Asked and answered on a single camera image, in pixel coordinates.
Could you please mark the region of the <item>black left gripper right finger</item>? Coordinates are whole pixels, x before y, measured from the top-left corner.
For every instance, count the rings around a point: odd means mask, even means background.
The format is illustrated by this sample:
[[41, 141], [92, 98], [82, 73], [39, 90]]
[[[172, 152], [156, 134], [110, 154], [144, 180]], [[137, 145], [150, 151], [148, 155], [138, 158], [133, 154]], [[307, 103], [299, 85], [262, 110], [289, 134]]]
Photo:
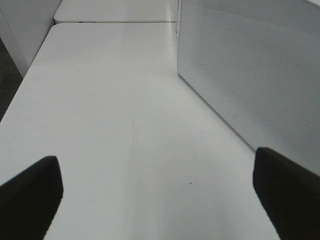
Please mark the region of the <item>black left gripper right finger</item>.
[[268, 147], [255, 152], [252, 184], [282, 240], [320, 238], [320, 177]]

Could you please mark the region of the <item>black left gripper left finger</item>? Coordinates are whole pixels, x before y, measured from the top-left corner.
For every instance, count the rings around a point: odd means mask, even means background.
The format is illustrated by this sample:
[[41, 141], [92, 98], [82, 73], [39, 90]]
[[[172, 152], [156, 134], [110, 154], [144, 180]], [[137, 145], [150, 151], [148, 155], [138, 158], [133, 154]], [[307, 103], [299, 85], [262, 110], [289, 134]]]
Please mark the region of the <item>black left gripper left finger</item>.
[[42, 240], [63, 198], [56, 156], [46, 156], [0, 186], [0, 238]]

